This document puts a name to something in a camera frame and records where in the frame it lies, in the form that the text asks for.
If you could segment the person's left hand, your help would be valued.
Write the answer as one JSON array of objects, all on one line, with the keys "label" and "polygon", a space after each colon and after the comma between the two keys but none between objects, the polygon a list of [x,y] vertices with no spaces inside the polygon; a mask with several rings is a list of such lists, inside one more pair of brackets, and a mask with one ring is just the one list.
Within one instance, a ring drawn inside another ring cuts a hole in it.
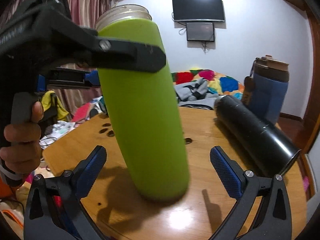
[{"label": "person's left hand", "polygon": [[13,145],[1,148],[1,159],[10,170],[19,174],[29,174],[39,166],[41,129],[38,122],[42,118],[43,107],[38,101],[33,105],[29,122],[10,124],[5,127],[4,137]]}]

